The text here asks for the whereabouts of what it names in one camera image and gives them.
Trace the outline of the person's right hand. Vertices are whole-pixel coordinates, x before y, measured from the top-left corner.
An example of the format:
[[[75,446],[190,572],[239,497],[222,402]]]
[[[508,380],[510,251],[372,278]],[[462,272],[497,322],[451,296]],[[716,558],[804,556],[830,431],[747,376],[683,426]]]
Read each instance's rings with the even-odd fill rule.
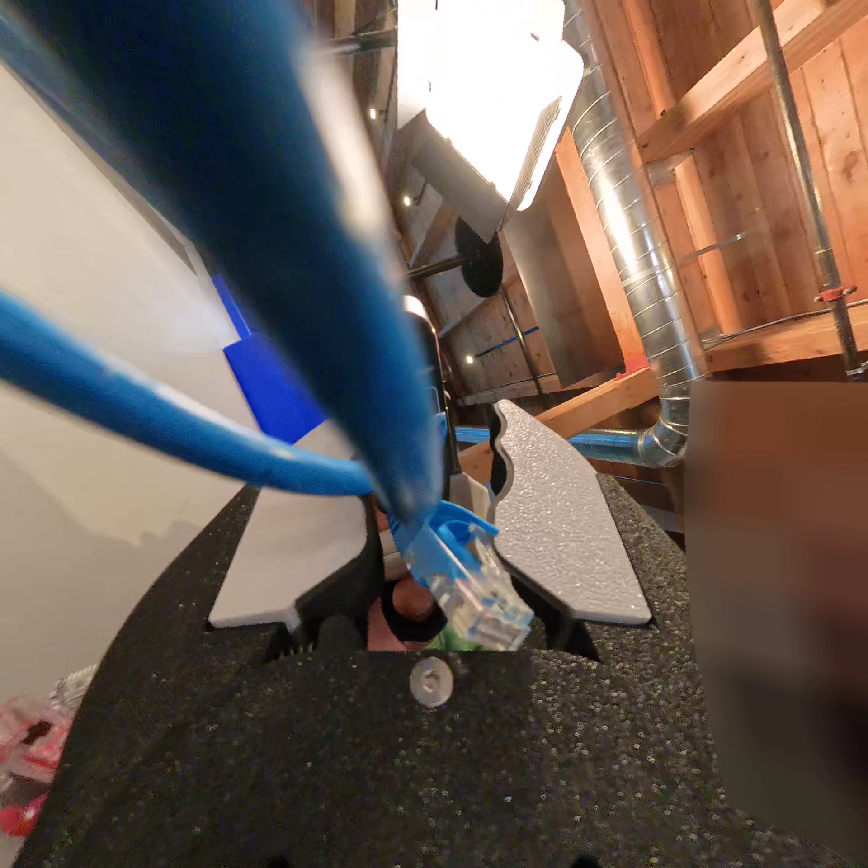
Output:
[[[397,580],[392,590],[392,606],[401,617],[420,623],[431,617],[437,604],[431,593],[410,575]]]

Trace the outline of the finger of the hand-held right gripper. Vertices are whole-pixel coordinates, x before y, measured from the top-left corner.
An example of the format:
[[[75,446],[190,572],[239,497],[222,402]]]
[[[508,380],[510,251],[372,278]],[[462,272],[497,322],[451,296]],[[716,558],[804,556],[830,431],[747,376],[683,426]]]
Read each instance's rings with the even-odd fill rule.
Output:
[[[455,473],[450,476],[450,503],[487,521],[491,508],[491,494],[483,483],[478,483],[468,474]]]

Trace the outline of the blue horizontal pipe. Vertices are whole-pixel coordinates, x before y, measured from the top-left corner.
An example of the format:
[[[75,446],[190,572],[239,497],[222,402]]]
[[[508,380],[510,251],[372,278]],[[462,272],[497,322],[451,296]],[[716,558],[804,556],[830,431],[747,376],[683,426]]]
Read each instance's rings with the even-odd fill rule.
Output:
[[[490,431],[487,427],[457,426],[455,438],[459,444],[488,443]],[[569,438],[568,442],[588,459],[627,463],[647,468],[661,467],[661,464],[640,454],[639,435],[628,430],[592,429]]]

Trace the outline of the blue wall panel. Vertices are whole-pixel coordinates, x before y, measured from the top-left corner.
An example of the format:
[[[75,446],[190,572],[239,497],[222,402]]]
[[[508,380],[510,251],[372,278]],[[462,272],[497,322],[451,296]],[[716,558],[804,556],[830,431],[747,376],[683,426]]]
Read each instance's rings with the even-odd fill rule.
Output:
[[[223,276],[211,280],[239,336],[223,352],[259,428],[272,438],[297,443],[325,421],[324,412]]]

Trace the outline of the grey sheet metal panel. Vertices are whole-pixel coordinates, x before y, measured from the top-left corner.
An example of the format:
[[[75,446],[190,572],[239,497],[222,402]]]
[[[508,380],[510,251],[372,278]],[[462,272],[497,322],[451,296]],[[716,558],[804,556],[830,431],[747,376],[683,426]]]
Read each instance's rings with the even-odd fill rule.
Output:
[[[516,212],[504,236],[561,384],[619,371],[623,354],[583,243],[565,252],[540,203]]]

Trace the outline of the bright ceiling light panel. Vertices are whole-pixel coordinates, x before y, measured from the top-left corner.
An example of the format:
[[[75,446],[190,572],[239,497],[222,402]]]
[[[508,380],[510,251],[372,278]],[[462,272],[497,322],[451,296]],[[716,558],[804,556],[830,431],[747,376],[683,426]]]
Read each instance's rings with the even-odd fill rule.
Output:
[[[560,1],[404,1],[396,8],[396,128],[419,118],[505,203],[542,182],[584,73]]]

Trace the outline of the silver metal air duct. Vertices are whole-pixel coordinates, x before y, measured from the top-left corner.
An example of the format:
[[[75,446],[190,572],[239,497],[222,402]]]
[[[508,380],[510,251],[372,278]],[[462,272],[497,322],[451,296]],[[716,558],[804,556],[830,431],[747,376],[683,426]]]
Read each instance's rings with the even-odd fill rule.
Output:
[[[667,469],[686,455],[692,390],[708,367],[660,208],[622,107],[613,61],[598,31],[590,2],[565,2],[562,34],[583,66],[567,124],[659,394],[656,421],[629,431],[639,435],[641,455],[661,464],[654,469]]]

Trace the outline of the grey metal pipe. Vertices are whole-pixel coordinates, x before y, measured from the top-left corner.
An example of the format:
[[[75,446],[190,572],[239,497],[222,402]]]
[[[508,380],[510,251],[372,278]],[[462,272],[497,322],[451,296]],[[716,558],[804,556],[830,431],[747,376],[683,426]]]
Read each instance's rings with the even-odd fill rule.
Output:
[[[778,113],[787,137],[801,199],[807,213],[821,291],[826,288],[843,286],[822,210],[821,197],[815,185],[806,136],[797,113],[793,86],[775,23],[773,7],[769,1],[753,1],[752,6],[757,16],[758,27],[765,47]],[[852,381],[864,382],[867,363],[859,359],[859,350],[846,300],[824,306],[830,311],[838,335],[844,373]]]

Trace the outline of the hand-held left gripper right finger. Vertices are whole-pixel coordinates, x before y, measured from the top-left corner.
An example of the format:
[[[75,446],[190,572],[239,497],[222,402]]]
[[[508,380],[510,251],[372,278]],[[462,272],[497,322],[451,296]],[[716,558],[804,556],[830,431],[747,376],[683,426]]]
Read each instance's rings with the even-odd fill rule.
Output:
[[[573,623],[652,621],[598,474],[516,404],[494,405],[490,522],[495,552],[522,590]]]

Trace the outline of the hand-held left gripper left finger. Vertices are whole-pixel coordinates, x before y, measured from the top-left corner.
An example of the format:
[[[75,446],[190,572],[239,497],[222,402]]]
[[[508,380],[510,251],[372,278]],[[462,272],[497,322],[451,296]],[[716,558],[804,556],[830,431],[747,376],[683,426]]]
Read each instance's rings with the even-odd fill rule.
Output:
[[[365,496],[262,490],[209,614],[215,629],[280,625],[304,631],[331,613],[364,610],[382,564]]]

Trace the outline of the black round disc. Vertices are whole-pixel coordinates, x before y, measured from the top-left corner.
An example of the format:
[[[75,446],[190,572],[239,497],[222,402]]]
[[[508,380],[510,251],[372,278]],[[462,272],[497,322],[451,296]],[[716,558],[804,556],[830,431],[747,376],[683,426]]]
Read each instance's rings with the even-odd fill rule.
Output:
[[[504,255],[498,234],[484,241],[463,218],[457,217],[453,241],[467,288],[478,298],[496,295],[504,277]]]

